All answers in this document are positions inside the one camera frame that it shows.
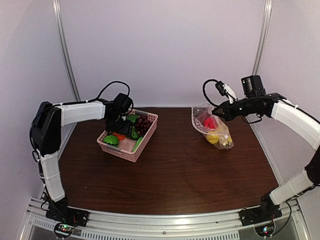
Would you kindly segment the red toy apple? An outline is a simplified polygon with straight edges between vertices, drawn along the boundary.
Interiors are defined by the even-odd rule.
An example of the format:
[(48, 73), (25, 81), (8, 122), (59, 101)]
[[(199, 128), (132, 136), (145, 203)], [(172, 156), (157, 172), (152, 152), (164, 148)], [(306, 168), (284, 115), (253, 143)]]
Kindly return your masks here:
[(216, 119), (213, 116), (210, 116), (210, 117), (206, 118), (204, 120), (203, 125), (207, 129), (211, 129), (211, 130), (216, 129), (218, 127), (218, 123), (217, 123)]

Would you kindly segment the clear dotted zip top bag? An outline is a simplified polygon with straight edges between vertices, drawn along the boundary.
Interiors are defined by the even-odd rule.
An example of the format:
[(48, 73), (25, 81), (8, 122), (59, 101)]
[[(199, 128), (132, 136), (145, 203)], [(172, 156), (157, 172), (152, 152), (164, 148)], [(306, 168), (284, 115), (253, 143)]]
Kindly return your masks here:
[(191, 123), (195, 130), (215, 148), (229, 150), (234, 147), (229, 128), (216, 115), (212, 114), (214, 107), (209, 103), (202, 103), (191, 107)]

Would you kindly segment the orange toy orange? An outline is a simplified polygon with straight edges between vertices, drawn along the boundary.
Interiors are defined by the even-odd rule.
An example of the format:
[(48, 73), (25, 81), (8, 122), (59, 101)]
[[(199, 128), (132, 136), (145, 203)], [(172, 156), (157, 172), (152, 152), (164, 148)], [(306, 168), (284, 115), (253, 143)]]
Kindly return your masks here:
[(119, 134), (119, 133), (116, 133), (116, 132), (114, 132), (112, 135), (117, 137), (119, 141), (122, 141), (122, 140), (124, 140), (126, 138), (125, 135)]

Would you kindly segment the yellow toy lemon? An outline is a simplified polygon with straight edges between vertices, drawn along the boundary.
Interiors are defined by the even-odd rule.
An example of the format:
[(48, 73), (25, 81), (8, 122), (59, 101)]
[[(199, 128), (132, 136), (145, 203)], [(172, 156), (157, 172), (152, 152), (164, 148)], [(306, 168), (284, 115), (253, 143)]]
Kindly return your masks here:
[(206, 135), (206, 140), (212, 144), (212, 145), (216, 145), (219, 140), (220, 140), (220, 137), (216, 134), (208, 134)]

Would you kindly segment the yellow toy banana bunch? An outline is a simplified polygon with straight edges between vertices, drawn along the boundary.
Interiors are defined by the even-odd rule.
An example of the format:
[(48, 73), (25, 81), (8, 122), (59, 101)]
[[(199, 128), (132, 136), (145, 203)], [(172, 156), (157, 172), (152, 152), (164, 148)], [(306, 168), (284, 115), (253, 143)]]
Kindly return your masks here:
[(220, 136), (219, 137), (219, 141), (218, 141), (218, 147), (220, 149), (225, 149), (225, 150), (228, 150), (228, 149), (231, 149), (233, 148), (234, 146), (234, 142), (231, 138), (231, 136)]

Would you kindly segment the green toy watermelon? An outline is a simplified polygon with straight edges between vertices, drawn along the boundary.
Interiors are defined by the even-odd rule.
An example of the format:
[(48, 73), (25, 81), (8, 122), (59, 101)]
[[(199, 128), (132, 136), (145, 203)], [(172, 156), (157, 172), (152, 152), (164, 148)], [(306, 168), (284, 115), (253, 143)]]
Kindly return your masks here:
[(110, 145), (110, 146), (113, 146), (113, 147), (117, 147), (119, 145), (119, 143), (120, 143), (120, 140), (115, 135), (106, 135), (103, 138), (102, 142), (107, 144), (107, 145)]

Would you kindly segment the purple toy grapes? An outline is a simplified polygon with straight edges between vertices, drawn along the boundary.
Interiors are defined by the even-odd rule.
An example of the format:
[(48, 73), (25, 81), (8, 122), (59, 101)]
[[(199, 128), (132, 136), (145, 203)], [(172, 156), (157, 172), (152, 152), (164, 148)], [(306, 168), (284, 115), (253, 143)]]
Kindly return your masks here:
[(147, 115), (140, 115), (135, 123), (135, 129), (140, 137), (143, 137), (151, 127), (152, 122), (148, 119)]

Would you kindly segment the green toy pepper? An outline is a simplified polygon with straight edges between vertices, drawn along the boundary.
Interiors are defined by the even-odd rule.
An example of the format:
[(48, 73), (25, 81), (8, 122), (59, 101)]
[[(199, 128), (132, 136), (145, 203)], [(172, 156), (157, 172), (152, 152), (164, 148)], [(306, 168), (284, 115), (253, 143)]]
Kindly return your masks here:
[(130, 140), (137, 141), (140, 138), (140, 135), (135, 128), (135, 126), (132, 126), (129, 130), (129, 134), (127, 136)]

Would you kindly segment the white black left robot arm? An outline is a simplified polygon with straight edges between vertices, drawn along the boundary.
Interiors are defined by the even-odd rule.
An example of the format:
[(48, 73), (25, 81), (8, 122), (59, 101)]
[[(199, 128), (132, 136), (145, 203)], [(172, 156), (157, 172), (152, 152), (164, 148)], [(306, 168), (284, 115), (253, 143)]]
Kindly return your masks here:
[(119, 93), (114, 100), (95, 98), (80, 102), (50, 103), (43, 101), (30, 125), (30, 143), (40, 175), (53, 202), (66, 197), (62, 186), (58, 155), (61, 148), (61, 129), (67, 125), (91, 120), (105, 120), (107, 132), (129, 135), (132, 123), (125, 117), (133, 110), (133, 100)]

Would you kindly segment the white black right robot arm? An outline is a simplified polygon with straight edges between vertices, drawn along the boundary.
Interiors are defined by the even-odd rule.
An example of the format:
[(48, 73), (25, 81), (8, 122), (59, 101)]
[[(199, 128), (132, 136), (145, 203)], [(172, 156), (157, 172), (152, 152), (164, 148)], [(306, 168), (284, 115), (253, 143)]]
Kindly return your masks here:
[(221, 80), (202, 85), (211, 112), (224, 122), (251, 125), (279, 185), (264, 194), (256, 210), (268, 220), (280, 205), (320, 185), (320, 122), (285, 96), (267, 93), (259, 75), (240, 80), (243, 96)]

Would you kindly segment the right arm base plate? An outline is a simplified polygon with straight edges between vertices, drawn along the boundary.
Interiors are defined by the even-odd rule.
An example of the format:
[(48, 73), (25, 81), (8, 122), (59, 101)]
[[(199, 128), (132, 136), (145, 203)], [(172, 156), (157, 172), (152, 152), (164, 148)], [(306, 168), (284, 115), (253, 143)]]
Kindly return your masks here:
[(283, 214), (279, 208), (265, 213), (260, 206), (253, 208), (243, 208), (239, 211), (239, 219), (242, 226), (256, 225), (276, 218), (280, 218)]

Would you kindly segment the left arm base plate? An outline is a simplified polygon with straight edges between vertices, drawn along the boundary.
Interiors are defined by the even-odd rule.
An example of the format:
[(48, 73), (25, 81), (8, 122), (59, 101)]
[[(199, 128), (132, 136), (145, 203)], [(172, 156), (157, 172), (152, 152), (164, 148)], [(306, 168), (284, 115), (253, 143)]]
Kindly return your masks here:
[(66, 205), (50, 205), (45, 216), (48, 219), (62, 222), (70, 226), (86, 227), (89, 212), (86, 210), (71, 208)]

